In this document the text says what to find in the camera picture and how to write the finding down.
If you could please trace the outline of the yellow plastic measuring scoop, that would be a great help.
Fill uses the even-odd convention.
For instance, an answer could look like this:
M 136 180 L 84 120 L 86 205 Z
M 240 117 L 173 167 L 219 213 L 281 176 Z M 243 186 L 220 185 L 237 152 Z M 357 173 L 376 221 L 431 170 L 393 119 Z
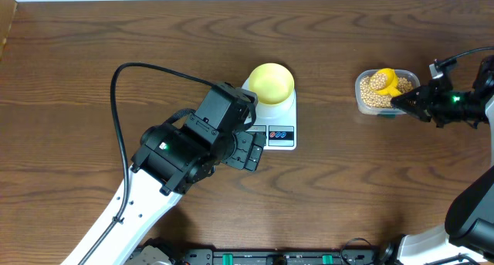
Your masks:
M 397 97 L 402 95 L 398 89 L 398 76 L 391 68 L 378 70 L 369 79 L 369 86 L 375 93 L 382 96 Z

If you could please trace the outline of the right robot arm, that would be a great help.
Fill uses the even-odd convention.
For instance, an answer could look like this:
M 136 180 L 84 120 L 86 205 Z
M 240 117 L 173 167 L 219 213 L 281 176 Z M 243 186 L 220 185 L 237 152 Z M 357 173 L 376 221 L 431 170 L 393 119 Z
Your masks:
M 395 97 L 392 107 L 438 128 L 451 123 L 493 126 L 493 58 L 485 57 L 471 90 L 457 91 L 450 72 L 458 58 L 436 60 L 431 80 Z M 448 207 L 445 221 L 402 236 L 382 257 L 384 264 L 483 264 L 493 262 L 493 168 L 488 167 Z

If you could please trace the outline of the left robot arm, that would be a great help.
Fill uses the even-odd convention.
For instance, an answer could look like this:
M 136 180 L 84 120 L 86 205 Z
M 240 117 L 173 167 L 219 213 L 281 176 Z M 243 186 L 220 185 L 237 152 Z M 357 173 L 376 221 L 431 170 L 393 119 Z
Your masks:
M 132 157 L 116 194 L 65 264 L 123 264 L 150 228 L 215 166 L 255 171 L 265 132 L 222 124 L 214 128 L 191 115 L 181 128 L 150 128 Z

